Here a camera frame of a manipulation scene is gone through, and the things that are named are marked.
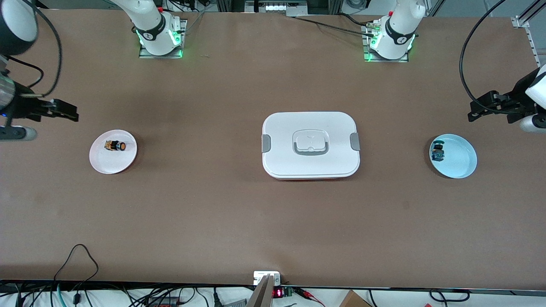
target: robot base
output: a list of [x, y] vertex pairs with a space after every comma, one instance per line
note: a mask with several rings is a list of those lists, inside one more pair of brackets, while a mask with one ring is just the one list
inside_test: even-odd
[[180, 41], [180, 45], [176, 46], [171, 52], [165, 55], [153, 55], [149, 53], [146, 48], [144, 48], [144, 45], [140, 43], [140, 50], [138, 57], [139, 58], [182, 58], [182, 55], [184, 53], [184, 41], [186, 40], [186, 27], [188, 24], [188, 21], [186, 19], [180, 19], [178, 16], [175, 16], [175, 24], [174, 29], [172, 31], [172, 37], [173, 40]]
[[[361, 26], [361, 31], [363, 33], [371, 33], [368, 29], [368, 27], [366, 26]], [[380, 56], [377, 51], [375, 51], [374, 49], [370, 48], [370, 45], [371, 45], [371, 41], [373, 40], [373, 38], [371, 37], [368, 37], [368, 36], [365, 36], [365, 35], [362, 35], [362, 45], [364, 46], [364, 60], [366, 60], [366, 62], [395, 62], [395, 63], [406, 63], [408, 62], [410, 59], [409, 55], [408, 55], [408, 52], [406, 51], [406, 53], [404, 54], [404, 56], [402, 56], [401, 58], [397, 58], [395, 60], [389, 60], [387, 58], [384, 58], [382, 56]]]

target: metal mounting plate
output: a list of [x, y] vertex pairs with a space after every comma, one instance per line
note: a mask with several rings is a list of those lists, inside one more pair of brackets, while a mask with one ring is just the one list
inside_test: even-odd
[[281, 273], [277, 271], [254, 271], [254, 283], [253, 285], [257, 286], [262, 280], [263, 276], [273, 275], [275, 278], [275, 286], [281, 285]]
[[519, 16], [510, 18], [512, 20], [512, 26], [514, 28], [529, 28], [529, 23], [524, 22], [520, 23]]
[[180, 30], [182, 32], [181, 34], [179, 34], [180, 35], [179, 36], [180, 45], [175, 47], [168, 54], [158, 56], [158, 55], [153, 55], [153, 54], [149, 53], [146, 50], [146, 48], [144, 48], [144, 46], [142, 46], [142, 44], [140, 44], [140, 50], [139, 50], [139, 54], [138, 54], [139, 58], [181, 58], [182, 57], [182, 55], [184, 53], [184, 41], [186, 40], [186, 26], [188, 24], [188, 20], [187, 19], [180, 19], [178, 16], [176, 16], [176, 18], [179, 19], [180, 22], [175, 24], [174, 31]]
[[[368, 30], [368, 27], [366, 26], [361, 26], [361, 31], [363, 33], [370, 33], [369, 30]], [[366, 60], [366, 62], [395, 62], [395, 63], [406, 63], [408, 62], [410, 59], [410, 57], [408, 56], [408, 52], [406, 52], [404, 54], [404, 56], [402, 56], [401, 58], [398, 58], [396, 60], [389, 60], [389, 59], [386, 59], [382, 56], [380, 56], [374, 49], [371, 49], [370, 48], [370, 40], [372, 38], [368, 37], [368, 36], [365, 36], [365, 35], [362, 35], [362, 45], [364, 47], [364, 60]]]

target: gray latch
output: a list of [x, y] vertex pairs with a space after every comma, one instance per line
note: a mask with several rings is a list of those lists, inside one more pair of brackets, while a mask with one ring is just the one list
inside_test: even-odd
[[262, 134], [262, 153], [271, 150], [271, 137], [269, 134]]
[[349, 136], [349, 140], [351, 140], [351, 148], [356, 151], [360, 151], [360, 141], [358, 140], [358, 133], [351, 133]]

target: robotic arm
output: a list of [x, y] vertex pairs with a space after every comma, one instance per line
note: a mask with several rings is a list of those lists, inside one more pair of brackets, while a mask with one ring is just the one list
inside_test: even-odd
[[[22, 0], [0, 0], [0, 15], [0, 56], [14, 59], [11, 56], [22, 54], [36, 41], [38, 26], [34, 10]], [[4, 68], [0, 69], [0, 114], [5, 117], [5, 125], [0, 126], [0, 141], [32, 140], [36, 137], [35, 129], [12, 126], [13, 119], [27, 118], [39, 122], [42, 116], [46, 116], [78, 121], [75, 106], [60, 99], [41, 100], [39, 98], [45, 95], [34, 94], [30, 89], [32, 85], [19, 84], [8, 74]]]
[[156, 56], [166, 55], [182, 43], [180, 17], [159, 12], [153, 0], [111, 0], [135, 25], [140, 44]]
[[[30, 0], [0, 0], [0, 56], [12, 59], [27, 51], [38, 37], [35, 7]], [[112, 0], [131, 18], [140, 43], [153, 55], [165, 55], [182, 42], [180, 18], [159, 12], [153, 0]], [[12, 126], [12, 119], [41, 121], [42, 116], [78, 121], [77, 107], [60, 99], [41, 100], [29, 86], [12, 80], [0, 69], [0, 115], [6, 118], [0, 126], [0, 141], [32, 140], [36, 130]]]
[[546, 133], [546, 66], [521, 78], [510, 92], [500, 95], [490, 91], [470, 103], [468, 121], [495, 114], [492, 110], [509, 112], [508, 123], [519, 120], [525, 132]]
[[392, 14], [374, 22], [379, 27], [372, 30], [374, 39], [370, 48], [389, 60], [401, 58], [410, 49], [425, 13], [423, 0], [397, 0]]

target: metal bracket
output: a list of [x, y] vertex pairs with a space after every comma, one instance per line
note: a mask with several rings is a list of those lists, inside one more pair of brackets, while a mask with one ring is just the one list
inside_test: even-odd
[[535, 42], [533, 42], [533, 37], [531, 36], [531, 29], [529, 28], [529, 22], [525, 21], [523, 24], [521, 24], [521, 18], [519, 16], [512, 17], [512, 26], [516, 29], [524, 29], [525, 34], [527, 34], [527, 39], [529, 39], [529, 44], [531, 45], [531, 51], [533, 52], [533, 56], [535, 57], [535, 62], [537, 62], [537, 66], [541, 66], [541, 61], [538, 58], [538, 52], [535, 47]]
[[521, 14], [512, 18], [512, 25], [515, 28], [529, 28], [529, 21], [546, 7], [546, 0], [535, 0]]
[[516, 17], [512, 17], [510, 19], [512, 21], [512, 26], [514, 28], [529, 28], [529, 23], [528, 22], [521, 23], [521, 19], [517, 15]]
[[281, 285], [281, 273], [277, 271], [254, 271], [254, 283], [253, 285], [258, 285], [264, 276], [273, 276], [273, 282], [275, 286]]

